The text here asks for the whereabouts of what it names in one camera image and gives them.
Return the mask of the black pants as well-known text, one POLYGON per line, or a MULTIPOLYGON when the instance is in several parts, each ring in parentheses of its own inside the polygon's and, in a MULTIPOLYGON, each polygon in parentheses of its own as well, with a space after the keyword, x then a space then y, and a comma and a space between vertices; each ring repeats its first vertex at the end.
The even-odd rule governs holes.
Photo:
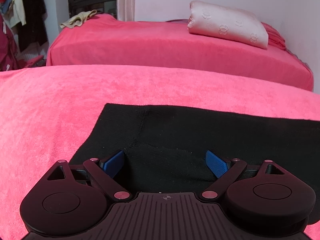
POLYGON ((117 150, 130 192, 202 191, 215 179, 207 151, 258 165, 270 159, 319 191, 319 122, 178 106, 105 105, 72 164, 117 150))

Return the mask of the folded pink blanket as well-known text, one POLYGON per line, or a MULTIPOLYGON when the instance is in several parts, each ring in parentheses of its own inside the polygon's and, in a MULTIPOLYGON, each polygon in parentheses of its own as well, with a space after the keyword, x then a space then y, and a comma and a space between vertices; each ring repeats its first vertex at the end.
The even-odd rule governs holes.
POLYGON ((268 33, 268 44, 281 50, 286 50, 285 39, 280 33, 267 23, 262 22, 262 25, 268 33))

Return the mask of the far bed with pink cover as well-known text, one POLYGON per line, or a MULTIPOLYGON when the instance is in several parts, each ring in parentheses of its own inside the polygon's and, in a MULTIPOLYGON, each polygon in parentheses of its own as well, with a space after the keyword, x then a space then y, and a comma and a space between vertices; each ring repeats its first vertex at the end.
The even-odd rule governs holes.
POLYGON ((181 22, 123 22, 109 14, 63 29, 50 46, 48 66, 80 64, 195 69, 314 88, 310 68, 277 47, 193 35, 181 22))

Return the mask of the hanging clothes on rack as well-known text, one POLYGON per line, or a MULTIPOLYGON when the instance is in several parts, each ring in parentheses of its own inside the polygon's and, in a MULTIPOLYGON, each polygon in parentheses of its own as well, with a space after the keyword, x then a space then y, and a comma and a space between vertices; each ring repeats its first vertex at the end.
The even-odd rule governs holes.
POLYGON ((1 71, 42 66, 48 48, 44 0, 1 0, 1 71))

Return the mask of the beige cloth on far bed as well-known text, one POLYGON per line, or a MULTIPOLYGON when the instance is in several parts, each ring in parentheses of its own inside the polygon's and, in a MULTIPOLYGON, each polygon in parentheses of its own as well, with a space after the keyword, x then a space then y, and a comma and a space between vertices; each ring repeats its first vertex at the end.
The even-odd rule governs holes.
POLYGON ((78 13, 77 15, 71 17, 66 22, 62 22, 60 24, 60 28, 69 28, 72 29, 74 27, 80 27, 82 26, 87 20, 92 18, 97 14, 97 10, 91 10, 91 11, 82 11, 78 13))

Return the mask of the cream embossed pillow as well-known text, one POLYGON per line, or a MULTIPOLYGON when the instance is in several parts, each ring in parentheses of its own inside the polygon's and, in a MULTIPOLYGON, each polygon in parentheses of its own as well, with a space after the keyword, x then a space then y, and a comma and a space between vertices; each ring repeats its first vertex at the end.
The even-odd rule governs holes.
POLYGON ((187 25, 191 34, 236 41, 267 49, 268 33, 255 14, 203 1, 190 2, 187 25))

